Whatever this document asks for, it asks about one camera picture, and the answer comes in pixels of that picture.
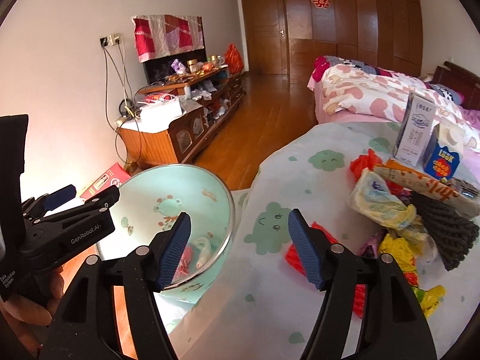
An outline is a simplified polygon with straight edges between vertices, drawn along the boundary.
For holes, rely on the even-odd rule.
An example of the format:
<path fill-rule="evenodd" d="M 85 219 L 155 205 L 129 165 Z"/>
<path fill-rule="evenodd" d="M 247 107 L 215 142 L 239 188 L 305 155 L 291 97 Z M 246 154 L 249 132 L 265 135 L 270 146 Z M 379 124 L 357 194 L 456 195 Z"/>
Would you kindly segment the left hand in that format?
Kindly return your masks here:
<path fill-rule="evenodd" d="M 24 347 L 36 357 L 41 349 L 32 326 L 49 326 L 64 294 L 64 278 L 61 276 L 64 267 L 60 266 L 49 275 L 50 298 L 46 307 L 13 294 L 7 302 L 1 301 L 1 313 L 10 328 Z"/>

